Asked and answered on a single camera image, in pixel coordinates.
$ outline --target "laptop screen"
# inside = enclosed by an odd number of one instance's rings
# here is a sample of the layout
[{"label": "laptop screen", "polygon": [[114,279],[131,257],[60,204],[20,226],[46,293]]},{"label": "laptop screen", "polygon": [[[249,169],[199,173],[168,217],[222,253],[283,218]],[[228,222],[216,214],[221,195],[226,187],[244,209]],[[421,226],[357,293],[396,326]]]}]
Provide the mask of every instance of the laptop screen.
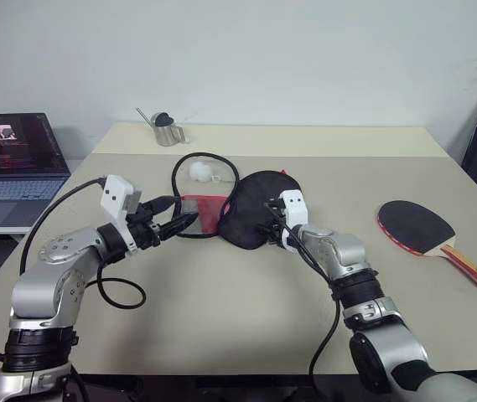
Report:
[{"label": "laptop screen", "polygon": [[0,175],[68,175],[44,113],[0,115]]}]

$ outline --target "white wall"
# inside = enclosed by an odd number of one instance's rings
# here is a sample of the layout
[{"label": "white wall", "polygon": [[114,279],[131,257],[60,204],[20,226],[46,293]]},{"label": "white wall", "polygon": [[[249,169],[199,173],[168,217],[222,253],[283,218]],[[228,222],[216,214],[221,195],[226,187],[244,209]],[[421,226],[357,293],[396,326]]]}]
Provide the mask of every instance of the white wall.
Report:
[{"label": "white wall", "polygon": [[459,158],[477,115],[477,0],[0,0],[0,112],[66,155],[116,120],[425,126]]}]

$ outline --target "laptop keyboard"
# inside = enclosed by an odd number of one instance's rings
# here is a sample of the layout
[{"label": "laptop keyboard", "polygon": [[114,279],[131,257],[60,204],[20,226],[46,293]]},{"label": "laptop keyboard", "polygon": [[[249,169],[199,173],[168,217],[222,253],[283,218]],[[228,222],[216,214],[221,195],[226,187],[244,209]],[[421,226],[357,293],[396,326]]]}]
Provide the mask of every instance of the laptop keyboard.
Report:
[{"label": "laptop keyboard", "polygon": [[0,180],[0,200],[52,199],[62,185],[62,180]]}]

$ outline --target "white bracket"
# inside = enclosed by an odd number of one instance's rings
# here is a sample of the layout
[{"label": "white bracket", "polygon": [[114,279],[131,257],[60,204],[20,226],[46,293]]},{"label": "white bracket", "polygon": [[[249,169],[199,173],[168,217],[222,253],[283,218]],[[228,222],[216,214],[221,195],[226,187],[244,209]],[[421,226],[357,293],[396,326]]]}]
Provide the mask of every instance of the white bracket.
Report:
[{"label": "white bracket", "polygon": [[[308,211],[307,205],[305,205],[305,201],[303,200],[303,194],[299,190],[286,190],[281,193],[279,198],[283,199],[285,204],[284,215],[285,221],[288,227],[291,229],[297,224],[307,224],[308,223]],[[283,246],[288,251],[293,253],[297,253],[298,251],[288,245],[288,231],[285,229],[283,234],[281,235],[281,241]]]},{"label": "white bracket", "polygon": [[134,214],[141,198],[141,190],[121,176],[109,174],[106,177],[101,206],[129,251],[137,249],[136,242],[127,227],[127,215]]}]

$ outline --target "black ping pong paddle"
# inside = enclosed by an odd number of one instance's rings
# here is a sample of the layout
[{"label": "black ping pong paddle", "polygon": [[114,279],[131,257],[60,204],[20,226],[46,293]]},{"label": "black ping pong paddle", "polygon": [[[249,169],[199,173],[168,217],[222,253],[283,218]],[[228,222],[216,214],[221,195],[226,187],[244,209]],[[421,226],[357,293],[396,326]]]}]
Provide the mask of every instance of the black ping pong paddle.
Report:
[{"label": "black ping pong paddle", "polygon": [[430,209],[410,201],[391,201],[381,206],[377,219],[389,239],[404,250],[445,257],[477,285],[477,265],[454,248],[454,229]]}]

